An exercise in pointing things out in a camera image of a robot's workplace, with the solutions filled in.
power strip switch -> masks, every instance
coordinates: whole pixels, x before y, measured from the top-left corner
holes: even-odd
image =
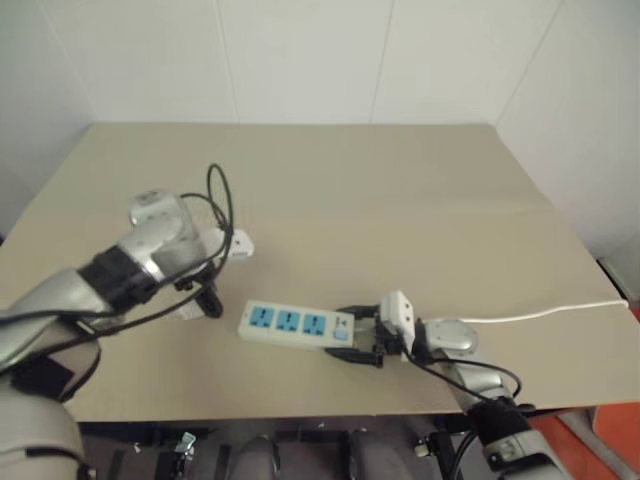
[[[286,347],[352,347],[353,315],[250,300],[238,334],[244,340]]]

table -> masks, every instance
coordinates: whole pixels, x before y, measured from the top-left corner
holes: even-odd
[[[128,199],[203,190],[225,168],[256,244],[219,279],[220,320],[175,315],[102,341],[68,407],[79,421],[443,413],[449,389],[410,364],[348,365],[243,342],[244,304],[376,303],[401,289],[422,318],[510,316],[618,295],[489,126],[95,124],[0,249],[9,305],[130,226]],[[211,220],[196,209],[196,221]],[[169,305],[165,289],[129,318]],[[478,325],[488,360],[539,408],[638,400],[639,329],[623,306]]]

power socket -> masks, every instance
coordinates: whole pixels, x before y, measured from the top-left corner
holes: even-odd
[[[380,321],[392,334],[400,333],[407,349],[411,351],[416,339],[413,305],[400,290],[382,297]]]
[[[238,334],[245,340],[290,347],[352,347],[354,324],[348,313],[249,301]]]

white cable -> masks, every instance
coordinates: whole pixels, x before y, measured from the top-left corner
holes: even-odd
[[[593,303],[583,303],[580,305],[561,305],[559,307],[549,308],[547,310],[542,310],[540,312],[527,313],[525,315],[516,315],[514,317],[502,317],[502,318],[459,318],[459,320],[465,323],[507,323],[507,322],[518,322],[520,320],[529,320],[531,318],[544,317],[546,315],[551,315],[556,312],[564,312],[567,310],[583,310],[586,308],[598,308],[598,307],[609,307],[613,305],[624,305],[625,307],[629,307],[629,303],[626,300],[608,300],[605,302],[593,302]]]

white wall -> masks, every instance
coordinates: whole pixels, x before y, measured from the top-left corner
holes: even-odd
[[[488,122],[601,254],[640,196],[639,5],[4,0],[0,231],[91,120]]]

